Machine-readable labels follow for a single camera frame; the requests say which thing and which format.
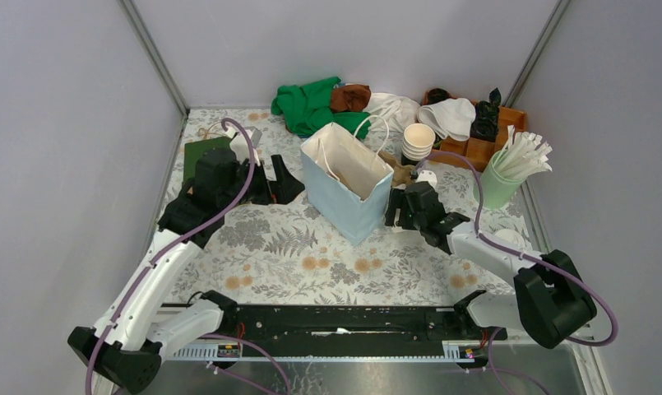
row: beige cloth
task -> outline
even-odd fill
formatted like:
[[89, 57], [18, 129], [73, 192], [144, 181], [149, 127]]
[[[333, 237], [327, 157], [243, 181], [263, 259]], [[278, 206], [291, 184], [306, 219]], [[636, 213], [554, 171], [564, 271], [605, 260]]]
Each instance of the beige cloth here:
[[387, 163], [387, 165], [391, 166], [394, 170], [394, 175], [391, 179], [392, 188], [402, 184], [405, 184], [405, 186], [408, 187], [414, 182], [410, 178], [410, 172], [415, 170], [415, 166], [402, 165], [392, 154], [386, 151], [379, 151], [379, 157], [382, 158]]

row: floral tablecloth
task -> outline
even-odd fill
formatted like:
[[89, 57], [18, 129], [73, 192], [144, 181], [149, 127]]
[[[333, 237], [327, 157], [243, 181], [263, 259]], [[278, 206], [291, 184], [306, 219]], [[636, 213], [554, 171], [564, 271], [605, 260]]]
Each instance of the floral tablecloth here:
[[[303, 180], [302, 140], [285, 130], [281, 117], [264, 109], [194, 109], [183, 134], [164, 204], [183, 181], [183, 144], [221, 134], [230, 117], [262, 132], [258, 151], [273, 177], [270, 155], [281, 154], [289, 171]], [[372, 149], [381, 133], [370, 133]], [[392, 132], [386, 150], [400, 152], [401, 134]], [[470, 171], [429, 163], [437, 174], [447, 211], [474, 217]], [[501, 210], [484, 210], [482, 229], [513, 229], [528, 238], [523, 210], [514, 198]], [[313, 206], [306, 193], [287, 206], [241, 206], [176, 280], [166, 302], [185, 302], [193, 292], [217, 290], [239, 303], [265, 304], [453, 304], [476, 289], [509, 293], [511, 287], [478, 264], [428, 246], [418, 232], [374, 231], [357, 247]]]

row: white wall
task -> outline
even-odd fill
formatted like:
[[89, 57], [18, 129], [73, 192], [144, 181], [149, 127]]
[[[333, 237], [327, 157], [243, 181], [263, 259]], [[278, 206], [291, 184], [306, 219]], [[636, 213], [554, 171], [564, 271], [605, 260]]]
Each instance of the white wall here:
[[533, 178], [553, 246], [621, 323], [614, 393], [662, 393], [662, 2], [573, 2], [517, 105], [553, 146]]
[[0, 395], [83, 392], [67, 336], [137, 265], [179, 121], [117, 1], [0, 0]]
[[268, 106], [338, 75], [421, 98], [512, 88], [556, 0], [137, 0], [189, 105]]

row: white cloth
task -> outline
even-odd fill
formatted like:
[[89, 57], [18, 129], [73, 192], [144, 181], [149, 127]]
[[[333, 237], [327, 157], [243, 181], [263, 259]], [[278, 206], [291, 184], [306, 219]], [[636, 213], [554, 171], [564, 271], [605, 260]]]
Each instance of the white cloth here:
[[[417, 101], [405, 96], [373, 92], [364, 112], [385, 119], [389, 123], [390, 130], [403, 132], [415, 123], [418, 108], [420, 105]], [[384, 122], [381, 119], [374, 119], [369, 125], [369, 130], [383, 132], [385, 130]]]
[[468, 99], [447, 99], [418, 109], [418, 120], [431, 127], [441, 138], [447, 136], [465, 142], [469, 139], [471, 124], [476, 119], [476, 108]]

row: green cup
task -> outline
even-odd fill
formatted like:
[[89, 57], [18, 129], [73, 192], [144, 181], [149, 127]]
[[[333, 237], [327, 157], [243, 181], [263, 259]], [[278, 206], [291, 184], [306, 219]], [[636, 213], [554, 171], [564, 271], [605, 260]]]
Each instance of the green cup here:
[[[515, 191], [525, 182], [525, 179], [506, 179], [493, 169], [493, 162], [498, 159], [502, 151], [496, 152], [485, 171], [481, 175], [481, 184], [484, 188], [484, 207], [498, 209], [510, 201]], [[474, 198], [479, 201], [479, 187], [474, 183]]]

